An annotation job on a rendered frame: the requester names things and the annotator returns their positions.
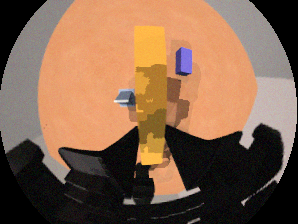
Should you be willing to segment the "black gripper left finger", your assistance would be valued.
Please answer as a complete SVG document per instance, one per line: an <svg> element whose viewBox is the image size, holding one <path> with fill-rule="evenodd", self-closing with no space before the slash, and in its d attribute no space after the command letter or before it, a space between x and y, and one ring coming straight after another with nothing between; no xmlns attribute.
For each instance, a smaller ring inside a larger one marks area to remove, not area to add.
<svg viewBox="0 0 298 224"><path fill-rule="evenodd" d="M60 147L59 153L68 168L88 175L106 177L118 192L124 194L124 200L132 200L138 145L140 129L136 125L116 143L102 151Z"/></svg>

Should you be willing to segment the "yellow bar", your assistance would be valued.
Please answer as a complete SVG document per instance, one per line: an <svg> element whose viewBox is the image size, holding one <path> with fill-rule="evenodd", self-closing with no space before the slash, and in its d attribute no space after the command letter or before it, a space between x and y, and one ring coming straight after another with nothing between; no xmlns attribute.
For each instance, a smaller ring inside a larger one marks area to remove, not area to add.
<svg viewBox="0 0 298 224"><path fill-rule="evenodd" d="M141 164L161 164L168 104L165 28L141 26L134 30L134 81Z"/></svg>

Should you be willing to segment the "purple rectangular block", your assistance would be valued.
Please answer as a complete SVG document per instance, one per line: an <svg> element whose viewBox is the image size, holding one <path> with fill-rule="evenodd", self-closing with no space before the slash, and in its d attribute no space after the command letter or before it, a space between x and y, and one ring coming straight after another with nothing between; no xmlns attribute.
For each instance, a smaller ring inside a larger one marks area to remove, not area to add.
<svg viewBox="0 0 298 224"><path fill-rule="evenodd" d="M192 75L192 49L180 47L176 52L176 71L177 75Z"/></svg>

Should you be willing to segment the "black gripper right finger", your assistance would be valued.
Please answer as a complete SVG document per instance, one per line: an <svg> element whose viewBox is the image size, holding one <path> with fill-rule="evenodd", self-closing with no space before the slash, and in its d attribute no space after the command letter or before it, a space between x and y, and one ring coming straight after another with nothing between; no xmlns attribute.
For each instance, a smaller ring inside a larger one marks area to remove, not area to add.
<svg viewBox="0 0 298 224"><path fill-rule="evenodd" d="M166 124L165 141L184 181L185 189L198 188L198 181L206 175L217 156L227 151L231 145L239 144L242 135L243 131L235 131L218 139L216 137L213 140L205 140Z"/></svg>

